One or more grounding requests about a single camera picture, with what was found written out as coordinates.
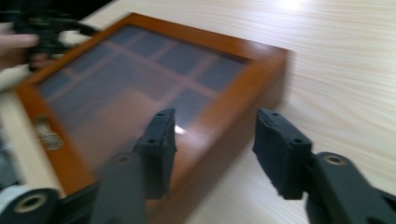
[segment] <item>display case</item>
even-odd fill
[[[131,14],[15,90],[65,195],[173,107],[171,194],[148,210],[179,223],[252,138],[257,109],[280,101],[286,65],[284,49]]]

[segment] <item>wooden box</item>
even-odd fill
[[[151,223],[182,223],[253,136],[257,109],[279,102],[286,62],[284,49],[131,14],[16,92],[32,124],[46,115],[64,141],[43,149],[65,195],[174,107],[171,195],[148,210]]]

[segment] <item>metal latch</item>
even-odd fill
[[[46,145],[46,150],[57,150],[64,145],[61,137],[50,128],[49,119],[46,115],[35,117],[35,130],[41,141]]]

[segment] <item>white table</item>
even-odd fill
[[[131,11],[292,50],[287,94],[277,110],[315,143],[315,152],[350,158],[375,187],[396,194],[394,0],[120,0],[85,22],[105,28]],[[21,68],[0,74],[0,87],[16,76],[24,76]],[[18,99],[11,92],[0,98],[3,124],[16,136],[11,137],[15,150],[35,147]],[[36,155],[17,154],[26,160]],[[45,162],[21,166],[31,186],[56,187]],[[40,172],[49,179],[40,179]],[[247,146],[188,223],[307,220],[304,202],[277,197]]]

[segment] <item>wooden frame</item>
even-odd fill
[[[67,131],[46,105],[37,86],[129,25],[246,60],[243,72],[216,95],[177,139],[170,199],[148,203],[152,223],[181,223],[252,137],[257,108],[273,107],[279,102],[287,51],[138,14],[127,16],[70,50],[57,63],[38,71],[16,88],[31,121],[34,123],[37,115],[48,115],[51,129],[64,140],[60,150],[46,151],[46,154],[66,195],[91,184],[95,177],[75,151]]]

